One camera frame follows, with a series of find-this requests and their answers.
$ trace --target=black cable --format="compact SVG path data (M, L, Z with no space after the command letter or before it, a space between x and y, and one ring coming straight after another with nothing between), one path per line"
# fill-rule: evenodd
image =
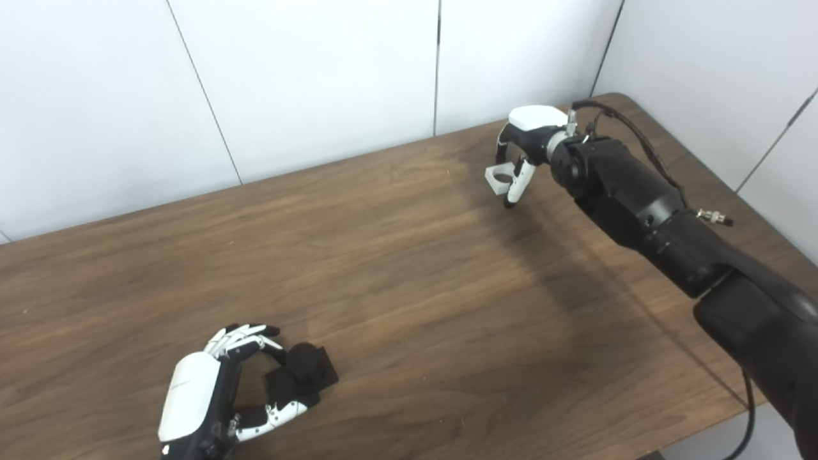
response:
M744 370L741 371L741 375L744 377L744 387L747 389L747 429L738 447L735 448L733 453L724 457L722 460L735 460L738 458L744 449L747 448L747 444L750 444L750 438L753 437L753 429L756 426L756 401L753 397L753 382L750 381L750 377L748 377Z
M631 130L636 138L639 140L639 143L642 145L642 150L645 151L645 156L648 157L648 161L654 166L654 168L658 171L658 173L671 185L671 187L677 189L679 191L679 196L681 198L682 204L685 208L690 207L687 203L687 195L685 194L685 188L676 182L671 176L670 171L667 169L667 166L662 161L662 158L656 153L656 149L654 148L653 144L650 143L648 138L633 124L625 115L623 115L618 110L614 109L611 106L607 106L601 102L594 101L592 99L585 99L584 101L576 101L571 105L572 110L579 110L586 107L594 107L597 109L601 109L601 114L605 116L615 118L619 120L620 123L627 126L628 129ZM599 119L599 114L597 114L596 118L594 119L593 123L593 130L594 134L596 135L596 122Z

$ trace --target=robot finger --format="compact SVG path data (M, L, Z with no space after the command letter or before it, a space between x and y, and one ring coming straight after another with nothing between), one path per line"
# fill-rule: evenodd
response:
M262 353L269 354L281 366L285 366L287 364L287 352L284 351L284 347L278 345L276 342L265 336L258 337L261 338L262 342L264 343L264 346L261 349Z
M235 342L237 340L241 340L247 336L253 335L258 331L262 331L266 328L266 326L254 326L252 324L245 324L244 326L237 327L236 329L227 332L219 339L212 347L210 347L209 353L212 354L214 357L218 358L220 354L224 351L224 347L227 344Z
M261 336L250 336L227 345L219 358L226 358L231 361L244 361L256 354L264 342Z
M219 329L218 332L216 332L216 334L213 335L213 337L211 337L210 340L208 340L207 345L204 346L204 352L210 353L210 351L216 346L216 344L222 339L222 337L224 337L228 332L234 331L238 327L239 327L238 324L233 323L227 327Z
M239 412L240 420L236 430L236 438L241 443L269 433L307 412L307 409L308 407L299 401L290 401L281 408L278 408L275 404L268 404L263 407L263 413L261 408L252 408Z

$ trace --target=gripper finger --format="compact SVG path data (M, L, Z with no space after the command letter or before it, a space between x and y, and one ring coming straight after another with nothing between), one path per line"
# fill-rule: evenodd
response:
M233 323L227 327L219 329L218 332L216 332L216 334L213 335L213 337L211 337L210 340L207 341L207 345L204 346L204 352L210 353L210 351L216 346L216 344L222 339L222 337L224 337L228 332L234 331L238 327L239 327L238 324Z

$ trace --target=white wall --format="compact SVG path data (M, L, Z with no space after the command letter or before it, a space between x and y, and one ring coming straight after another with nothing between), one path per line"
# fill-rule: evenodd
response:
M739 445L747 428L747 413L662 449L665 460L718 460ZM753 438L738 460L801 460L793 430L769 404L756 409Z
M437 0L172 0L243 180L432 136Z
M818 101L813 99L739 195L818 264L816 171Z
M0 2L12 240L238 184L161 0Z
M626 0L595 94L623 92L736 189L818 82L818 2Z
M588 97L619 0L442 0L437 133Z
M427 138L436 115L443 133L585 97L618 6L2 2L0 229L31 237Z

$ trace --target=black object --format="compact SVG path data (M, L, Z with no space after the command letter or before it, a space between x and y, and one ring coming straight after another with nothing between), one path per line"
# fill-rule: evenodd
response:
M554 134L561 130L561 127L546 126L530 131L523 131L513 124L508 123L502 131L500 131L500 135L497 136L497 155L494 158L495 164L501 165L506 162L506 149L508 148L509 142L513 142L517 147L522 149L532 165L539 166L546 163L548 161L548 141Z
M620 246L639 251L689 297L703 295L694 307L699 325L793 428L802 457L818 460L816 302L697 219L669 174L656 174L620 141L568 139L551 157L551 174Z
M264 381L270 404L283 408L298 401L311 408L321 401L319 391L338 383L338 373L324 347L300 343L287 353L286 365L269 372Z

